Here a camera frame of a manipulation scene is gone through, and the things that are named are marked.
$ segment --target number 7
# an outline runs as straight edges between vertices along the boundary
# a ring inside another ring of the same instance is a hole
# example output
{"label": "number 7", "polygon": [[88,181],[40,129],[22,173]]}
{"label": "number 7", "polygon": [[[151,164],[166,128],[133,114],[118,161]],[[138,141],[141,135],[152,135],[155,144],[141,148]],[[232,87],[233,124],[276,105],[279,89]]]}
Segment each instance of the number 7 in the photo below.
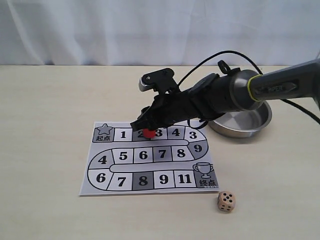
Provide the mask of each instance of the number 7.
{"label": "number 7", "polygon": [[118,177],[118,181],[119,180],[122,180],[120,183],[119,183],[119,187],[122,187],[122,185],[124,184],[124,181],[126,180],[126,177]]}
{"label": "number 7", "polygon": [[166,150],[159,150],[159,153],[161,153],[160,158],[163,159],[165,157]]}

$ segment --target red game piece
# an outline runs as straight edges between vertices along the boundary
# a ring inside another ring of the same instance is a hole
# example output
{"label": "red game piece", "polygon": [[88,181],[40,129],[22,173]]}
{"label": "red game piece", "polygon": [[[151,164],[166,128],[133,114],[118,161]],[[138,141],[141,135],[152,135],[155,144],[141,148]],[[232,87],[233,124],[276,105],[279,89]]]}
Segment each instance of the red game piece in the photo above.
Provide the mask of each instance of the red game piece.
{"label": "red game piece", "polygon": [[142,134],[146,139],[152,139],[156,135],[156,130],[143,129]]}

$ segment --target star icon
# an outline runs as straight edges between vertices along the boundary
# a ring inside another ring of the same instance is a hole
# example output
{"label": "star icon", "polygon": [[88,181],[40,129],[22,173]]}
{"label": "star icon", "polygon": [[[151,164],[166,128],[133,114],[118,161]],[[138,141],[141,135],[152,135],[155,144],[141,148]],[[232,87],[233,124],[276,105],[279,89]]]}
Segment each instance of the star icon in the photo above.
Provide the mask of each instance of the star icon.
{"label": "star icon", "polygon": [[103,124],[102,126],[100,127],[97,127],[98,131],[99,131],[99,135],[102,135],[102,134],[107,134],[109,135],[110,134],[110,130],[112,129],[112,127],[108,126],[106,123]]}

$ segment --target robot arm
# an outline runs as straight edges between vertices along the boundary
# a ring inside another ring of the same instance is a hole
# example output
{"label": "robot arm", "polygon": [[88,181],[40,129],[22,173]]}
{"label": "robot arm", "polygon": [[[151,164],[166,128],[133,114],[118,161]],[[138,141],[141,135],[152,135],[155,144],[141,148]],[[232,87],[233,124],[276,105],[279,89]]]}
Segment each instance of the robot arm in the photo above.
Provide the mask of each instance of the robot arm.
{"label": "robot arm", "polygon": [[230,69],[223,61],[218,65],[224,76],[211,73],[184,91],[180,91],[170,68],[145,74],[140,90],[153,89],[158,95],[131,123],[132,129],[167,128],[195,118],[212,121],[228,112],[254,110],[265,100],[313,98],[320,108],[319,59],[264,75]]}

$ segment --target board game paper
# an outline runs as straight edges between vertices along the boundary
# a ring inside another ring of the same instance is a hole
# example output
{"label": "board game paper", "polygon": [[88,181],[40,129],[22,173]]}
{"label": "board game paper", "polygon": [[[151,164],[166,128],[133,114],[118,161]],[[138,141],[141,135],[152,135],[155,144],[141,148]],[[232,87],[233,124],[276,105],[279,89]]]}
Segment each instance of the board game paper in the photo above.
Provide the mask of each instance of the board game paper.
{"label": "board game paper", "polygon": [[218,191],[204,129],[180,122],[147,139],[128,122],[95,122],[80,196]]}

